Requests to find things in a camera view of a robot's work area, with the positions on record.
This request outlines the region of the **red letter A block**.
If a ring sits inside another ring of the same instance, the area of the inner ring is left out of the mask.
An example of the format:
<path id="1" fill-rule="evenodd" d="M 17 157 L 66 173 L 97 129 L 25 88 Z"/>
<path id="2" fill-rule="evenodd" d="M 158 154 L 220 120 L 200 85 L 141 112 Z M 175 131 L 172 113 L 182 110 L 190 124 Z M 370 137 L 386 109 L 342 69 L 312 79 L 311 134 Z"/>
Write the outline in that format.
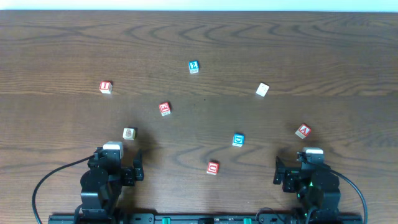
<path id="1" fill-rule="evenodd" d="M 295 134 L 301 139 L 305 139 L 310 133 L 312 129 L 306 124 L 302 124 L 295 132 Z"/>

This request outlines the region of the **red letter I block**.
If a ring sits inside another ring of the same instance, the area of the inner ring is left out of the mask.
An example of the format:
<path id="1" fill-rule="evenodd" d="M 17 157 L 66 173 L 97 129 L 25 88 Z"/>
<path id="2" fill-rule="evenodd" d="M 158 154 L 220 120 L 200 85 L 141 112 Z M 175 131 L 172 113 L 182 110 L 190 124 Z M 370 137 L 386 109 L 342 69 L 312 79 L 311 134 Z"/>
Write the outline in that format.
<path id="1" fill-rule="evenodd" d="M 101 81 L 99 85 L 99 90 L 103 94 L 111 94 L 113 89 L 113 85 L 109 81 Z"/>

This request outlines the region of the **blue number 2 block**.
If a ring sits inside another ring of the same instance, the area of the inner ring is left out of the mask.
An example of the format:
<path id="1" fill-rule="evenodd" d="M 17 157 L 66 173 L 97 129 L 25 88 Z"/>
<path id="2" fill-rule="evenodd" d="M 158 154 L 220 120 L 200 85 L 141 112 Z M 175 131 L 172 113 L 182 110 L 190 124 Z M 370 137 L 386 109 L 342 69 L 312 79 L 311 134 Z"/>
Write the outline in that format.
<path id="1" fill-rule="evenodd" d="M 197 60 L 190 61 L 188 63 L 189 72 L 190 74 L 198 73 L 199 72 L 199 63 Z"/>

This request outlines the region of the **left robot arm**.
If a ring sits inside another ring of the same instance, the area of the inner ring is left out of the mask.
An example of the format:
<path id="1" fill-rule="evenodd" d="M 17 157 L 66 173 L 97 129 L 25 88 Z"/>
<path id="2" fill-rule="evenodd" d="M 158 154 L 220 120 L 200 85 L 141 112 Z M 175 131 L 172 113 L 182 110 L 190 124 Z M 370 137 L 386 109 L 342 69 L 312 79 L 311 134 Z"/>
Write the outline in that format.
<path id="1" fill-rule="evenodd" d="M 89 171 L 80 179 L 82 204 L 76 208 L 73 223 L 119 223 L 116 209 L 124 186 L 144 180 L 142 152 L 138 151 L 132 166 L 121 165 L 120 149 L 97 147 L 88 160 Z"/>

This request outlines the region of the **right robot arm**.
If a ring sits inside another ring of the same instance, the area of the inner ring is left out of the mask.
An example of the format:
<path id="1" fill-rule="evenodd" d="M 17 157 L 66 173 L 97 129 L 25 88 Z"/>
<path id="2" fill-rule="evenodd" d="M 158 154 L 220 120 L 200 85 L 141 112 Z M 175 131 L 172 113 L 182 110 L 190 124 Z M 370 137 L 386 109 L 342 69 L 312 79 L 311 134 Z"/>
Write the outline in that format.
<path id="1" fill-rule="evenodd" d="M 321 149 L 306 149 L 298 153 L 300 167 L 288 167 L 275 159 L 273 183 L 282 185 L 285 193 L 295 193 L 300 208 L 285 218 L 285 223 L 341 223 L 338 204 L 341 193 L 339 178 L 324 164 Z"/>

